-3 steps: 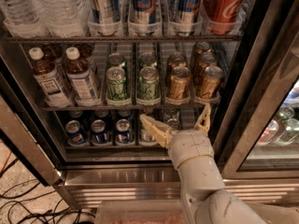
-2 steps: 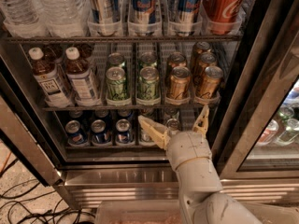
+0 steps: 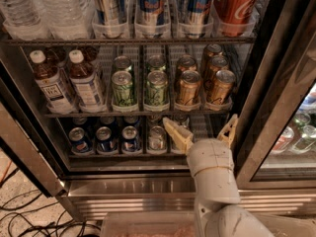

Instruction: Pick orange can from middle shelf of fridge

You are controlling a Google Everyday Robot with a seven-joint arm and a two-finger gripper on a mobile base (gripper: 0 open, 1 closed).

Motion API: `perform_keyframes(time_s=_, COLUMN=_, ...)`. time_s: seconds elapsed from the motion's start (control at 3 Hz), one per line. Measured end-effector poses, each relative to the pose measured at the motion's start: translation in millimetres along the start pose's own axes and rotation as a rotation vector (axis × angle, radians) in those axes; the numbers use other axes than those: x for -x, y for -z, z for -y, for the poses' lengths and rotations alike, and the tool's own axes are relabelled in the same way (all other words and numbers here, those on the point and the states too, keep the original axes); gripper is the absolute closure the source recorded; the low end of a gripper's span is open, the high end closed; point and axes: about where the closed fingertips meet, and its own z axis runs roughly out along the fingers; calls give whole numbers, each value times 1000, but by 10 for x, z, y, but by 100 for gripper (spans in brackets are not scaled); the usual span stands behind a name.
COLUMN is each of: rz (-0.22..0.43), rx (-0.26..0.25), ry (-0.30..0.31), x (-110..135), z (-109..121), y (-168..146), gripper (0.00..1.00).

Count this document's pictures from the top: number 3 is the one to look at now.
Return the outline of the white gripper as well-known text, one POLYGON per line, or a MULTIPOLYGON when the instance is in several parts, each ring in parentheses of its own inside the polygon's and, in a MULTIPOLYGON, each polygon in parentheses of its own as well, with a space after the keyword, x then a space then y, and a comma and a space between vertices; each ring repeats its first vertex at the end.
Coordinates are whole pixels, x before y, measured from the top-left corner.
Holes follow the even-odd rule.
POLYGON ((217 139, 203 139, 193 143, 191 131, 169 118, 163 118, 163 125, 181 153, 187 154, 187 162, 191 175, 208 169, 234 170, 232 147, 235 139, 238 115, 234 114, 228 123, 220 130, 217 139))

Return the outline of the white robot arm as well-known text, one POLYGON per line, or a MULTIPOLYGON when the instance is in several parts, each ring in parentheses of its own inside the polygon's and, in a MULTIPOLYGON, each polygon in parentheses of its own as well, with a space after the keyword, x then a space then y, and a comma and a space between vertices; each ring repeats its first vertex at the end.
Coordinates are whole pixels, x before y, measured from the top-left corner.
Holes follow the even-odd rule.
POLYGON ((231 144, 238 118, 233 117, 215 138, 193 140, 193 133, 164 118, 163 125, 178 149, 186 155, 195 181, 197 237, 275 237, 241 201, 234 176, 231 144))

